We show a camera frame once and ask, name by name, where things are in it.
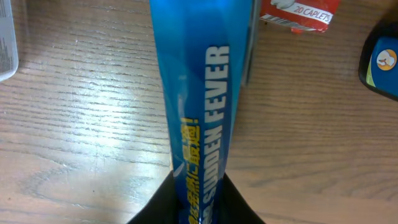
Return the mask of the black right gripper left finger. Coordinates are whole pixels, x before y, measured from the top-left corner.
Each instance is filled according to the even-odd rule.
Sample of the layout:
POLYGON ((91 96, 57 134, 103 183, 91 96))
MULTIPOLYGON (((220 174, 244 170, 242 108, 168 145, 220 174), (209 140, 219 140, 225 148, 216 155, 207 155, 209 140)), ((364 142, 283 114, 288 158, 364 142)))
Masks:
POLYGON ((178 224, 179 201, 170 172, 144 208, 127 224, 178 224))

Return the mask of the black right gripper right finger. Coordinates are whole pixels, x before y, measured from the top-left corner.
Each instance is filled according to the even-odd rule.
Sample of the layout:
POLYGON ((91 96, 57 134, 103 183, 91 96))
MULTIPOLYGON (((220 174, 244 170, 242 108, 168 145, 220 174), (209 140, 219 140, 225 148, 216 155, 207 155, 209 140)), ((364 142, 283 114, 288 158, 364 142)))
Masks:
POLYGON ((248 205, 227 174, 223 176, 219 224, 266 224, 248 205))

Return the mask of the blue Cool Fever box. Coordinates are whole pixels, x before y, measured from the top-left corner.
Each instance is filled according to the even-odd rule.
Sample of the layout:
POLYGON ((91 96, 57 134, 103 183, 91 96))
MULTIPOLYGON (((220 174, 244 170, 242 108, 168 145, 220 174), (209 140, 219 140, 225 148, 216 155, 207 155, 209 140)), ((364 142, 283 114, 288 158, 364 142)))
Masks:
POLYGON ((259 1, 153 0, 179 223, 218 223, 259 1))

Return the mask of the red Panadol ActiFast box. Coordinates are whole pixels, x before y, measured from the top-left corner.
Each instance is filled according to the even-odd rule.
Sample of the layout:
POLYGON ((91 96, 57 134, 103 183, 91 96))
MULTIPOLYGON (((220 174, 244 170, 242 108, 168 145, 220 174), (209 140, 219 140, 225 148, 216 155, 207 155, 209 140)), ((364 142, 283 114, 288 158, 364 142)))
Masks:
POLYGON ((340 0, 263 0, 260 19, 292 32, 325 32, 340 0))

